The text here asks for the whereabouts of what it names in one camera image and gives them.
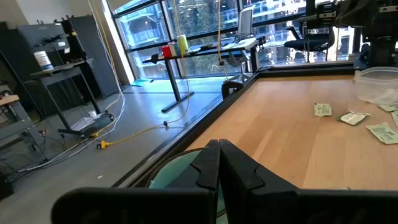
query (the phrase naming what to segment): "teal fabric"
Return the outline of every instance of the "teal fabric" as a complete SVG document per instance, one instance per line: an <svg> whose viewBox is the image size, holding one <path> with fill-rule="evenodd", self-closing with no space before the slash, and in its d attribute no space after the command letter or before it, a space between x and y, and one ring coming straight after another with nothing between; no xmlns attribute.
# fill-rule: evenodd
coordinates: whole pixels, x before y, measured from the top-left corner
<svg viewBox="0 0 398 224"><path fill-rule="evenodd" d="M166 187L171 181L178 177L185 168L199 155L200 151L192 151L186 153L182 156L178 156L169 163L163 166L161 170L156 174L153 180L151 180L149 188L150 189L162 189ZM225 209L223 191L221 186L218 186L218 203L217 212ZM228 223L226 215L223 215L217 219L217 223Z"/></svg>

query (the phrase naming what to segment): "white container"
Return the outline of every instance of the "white container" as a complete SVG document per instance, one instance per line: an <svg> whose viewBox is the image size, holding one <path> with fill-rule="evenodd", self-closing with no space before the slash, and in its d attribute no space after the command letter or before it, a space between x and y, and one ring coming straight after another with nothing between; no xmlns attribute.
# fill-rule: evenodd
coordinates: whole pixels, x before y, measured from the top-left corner
<svg viewBox="0 0 398 224"><path fill-rule="evenodd" d="M398 103L398 68L373 67L355 74L359 99L378 105Z"/></svg>
<svg viewBox="0 0 398 224"><path fill-rule="evenodd" d="M43 71L54 69L45 51L36 52L34 55Z"/></svg>

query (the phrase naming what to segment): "concrete floor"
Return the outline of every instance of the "concrete floor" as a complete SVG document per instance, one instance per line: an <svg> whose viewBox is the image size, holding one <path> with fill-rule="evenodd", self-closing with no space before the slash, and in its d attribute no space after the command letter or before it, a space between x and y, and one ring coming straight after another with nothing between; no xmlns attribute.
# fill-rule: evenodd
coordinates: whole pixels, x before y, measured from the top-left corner
<svg viewBox="0 0 398 224"><path fill-rule="evenodd" d="M15 194L0 202L0 223L50 223L52 205L65 192L78 187L110 187L114 185L132 167L148 157L155 148L161 145L167 148L177 140L173 139L174 137L183 134L193 125L192 123L197 122L220 103L222 81L222 78L191 79L190 91L197 92L190 98L186 116L171 124L169 129L154 129L105 150L97 149L96 144L93 143L73 158L48 169L39 169L27 174L15 183ZM185 80L177 80L177 83L181 92L186 91ZM128 86L124 92L126 92L126 110L117 128L110 134L107 140L109 142L128 137L153 125L162 124L165 120L178 119L187 106L187 101L184 101L166 114L160 112L163 107L174 100L168 80L155 81L144 87ZM105 108L116 98L117 95L113 95L99 101L99 107ZM111 111L118 114L120 106L121 101L112 106ZM84 116L85 111L90 110L92 110L91 105L81 106L65 111L65 116L73 124L81 116ZM48 129L49 136L63 143L63 139L53 130L59 127L62 127L62 124L58 116L53 116L39 124L39 129ZM66 147L77 141L79 141L78 138L67 136L65 138ZM25 154L33 160L40 161L39 152L31 152L23 145L17 148L8 153ZM61 151L63 148L59 142L53 139L46 140L46 155L52 157ZM17 164L19 167L15 167L16 169L27 163L26 160L21 162L23 161L22 157L14 156L12 158L14 161L11 161L10 164Z"/></svg>

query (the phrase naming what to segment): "window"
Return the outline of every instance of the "window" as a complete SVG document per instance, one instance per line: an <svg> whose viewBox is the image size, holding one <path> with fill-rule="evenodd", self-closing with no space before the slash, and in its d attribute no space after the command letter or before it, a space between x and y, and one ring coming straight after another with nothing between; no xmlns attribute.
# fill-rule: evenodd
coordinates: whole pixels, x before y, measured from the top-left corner
<svg viewBox="0 0 398 224"><path fill-rule="evenodd" d="M218 30L218 0L175 0L181 34L195 35ZM172 29L178 35L174 0L167 0ZM236 0L221 0L221 28L238 25Z"/></svg>
<svg viewBox="0 0 398 224"><path fill-rule="evenodd" d="M136 78L166 78L167 69L164 61L157 62L156 64L149 62L143 63L144 60L150 58L151 55L160 54L162 52L161 47L153 47L144 50L138 50L129 53L130 61L132 61L133 71ZM170 61L171 69L175 72L173 74L178 76L174 61Z"/></svg>
<svg viewBox="0 0 398 224"><path fill-rule="evenodd" d="M291 31L286 27L295 27L299 31L300 23L297 21L287 21L268 26L256 27L253 29L256 36L265 36L266 44L264 49L258 53L260 66L265 65L289 65L295 63L305 63L307 52L302 52L292 48L284 47L286 41L295 40ZM310 62L325 62L335 60L348 60L348 55L352 53L352 42L354 38L353 28L333 28L335 33L335 43L326 52L310 52Z"/></svg>
<svg viewBox="0 0 398 224"><path fill-rule="evenodd" d="M128 49L168 40L159 4L122 16L118 21Z"/></svg>
<svg viewBox="0 0 398 224"><path fill-rule="evenodd" d="M123 11L125 11L127 9L130 9L130 8L132 8L134 6L138 6L138 5L140 5L142 3L145 3L147 1L148 0L132 0L132 1L128 2L128 3L126 3L124 6L121 6L121 7L117 8L115 10L115 12L116 13L123 12Z"/></svg>
<svg viewBox="0 0 398 224"><path fill-rule="evenodd" d="M305 12L305 0L242 0L243 7L253 7L253 22Z"/></svg>
<svg viewBox="0 0 398 224"><path fill-rule="evenodd" d="M221 43L226 42L226 41L232 41L234 35L235 35L235 32L222 34L221 35ZM189 40L188 45L190 46L190 49L195 49L195 48L200 47L203 44L213 43L214 45L217 45L217 40L218 40L218 36L214 35L214 36L210 36L210 37ZM185 69L186 69L188 76L210 75L210 74L224 75L223 67L218 65L218 63L219 63L218 54L185 58L184 62L185 62ZM226 69L227 73L241 71L240 67L233 67L230 64L228 64L227 62L225 63L225 69Z"/></svg>
<svg viewBox="0 0 398 224"><path fill-rule="evenodd" d="M189 40L188 45L193 50L203 44L217 42L218 30L218 3L221 1L221 29L238 29L238 2L241 1L243 8L253 7L253 24L275 18L283 18L294 14L305 12L306 0L175 0L178 23L181 34L187 37L195 36ZM179 35L177 21L175 20L174 0L164 0L146 6L148 0L133 0L115 13L126 11L138 6L139 10L128 11L128 14L117 18L119 30L128 53L131 65L136 78L167 78L165 62L143 63L153 54L160 54L161 48L154 47L154 44L168 42ZM331 0L315 0L316 4L331 2ZM295 27L300 35L299 22L286 21L278 24L258 26L253 28L257 37L266 37L264 49L259 52L259 65L288 65L305 63L309 58L310 62L324 62L332 60L346 60L352 52L353 29L333 28L335 43L324 52L301 52L292 48L284 47L285 42L295 40L293 33L287 27ZM233 40L234 32L227 32L221 35L223 40ZM206 55L199 57L185 58L185 71L189 77L198 75L223 75L224 68L218 65L218 55ZM177 64L171 61L171 68L174 75L179 76ZM181 60L178 66L182 70ZM226 63L227 73L240 72L240 67L233 67Z"/></svg>

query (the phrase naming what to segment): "cable on floor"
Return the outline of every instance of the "cable on floor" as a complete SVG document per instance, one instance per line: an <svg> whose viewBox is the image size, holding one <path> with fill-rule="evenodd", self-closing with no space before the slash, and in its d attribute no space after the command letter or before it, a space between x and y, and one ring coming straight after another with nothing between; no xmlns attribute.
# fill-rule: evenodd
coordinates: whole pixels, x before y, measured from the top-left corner
<svg viewBox="0 0 398 224"><path fill-rule="evenodd" d="M179 20L178 20L178 13L177 13L177 4L176 4L175 0L173 1L173 4L174 4L175 20L177 21L178 35L181 35L180 23L179 23ZM109 46L108 40L107 40L106 38L105 38L105 42L107 43L107 46ZM111 53L110 50L109 50L109 56L112 58L112 53ZM185 71L184 54L181 54L181 60L182 60L182 69L183 69L183 72L184 72L184 74L185 74L185 79L186 79L186 81L187 81L187 91L188 91L188 93L189 93L189 91L190 91L190 90L189 90L189 82L188 82L187 73L186 73L186 71ZM108 146L111 146L111 145L117 144L117 143L121 143L121 142L123 142L123 141L125 141L125 140L134 138L134 137L136 137L136 136L138 136L138 135L140 135L140 134L146 133L146 132L148 132L148 131L150 131L150 130L152 130L152 129L159 128L159 127L161 127L161 126L166 126L166 127L168 127L169 124L172 124L172 123L175 123L175 122L177 122L177 121L180 121L182 118L185 117L185 115L187 114L188 108L189 108L189 104L190 104L190 95L188 94L188 97L187 97L187 107L185 108L185 111L184 111L183 115L182 115L179 119L176 119L176 120L173 120L173 121L164 121L162 124L158 124L158 125L152 126L152 127L150 127L150 128L147 128L147 129L145 129L145 130L139 131L138 133L135 133L135 134L133 134L133 135L131 135L131 136L128 136L128 137L123 138L123 139L120 139L120 140L115 141L115 142L106 142L105 140L102 140L101 143L98 144L98 145L99 145L99 147L100 147L101 149L105 149L105 148L107 148Z"/></svg>

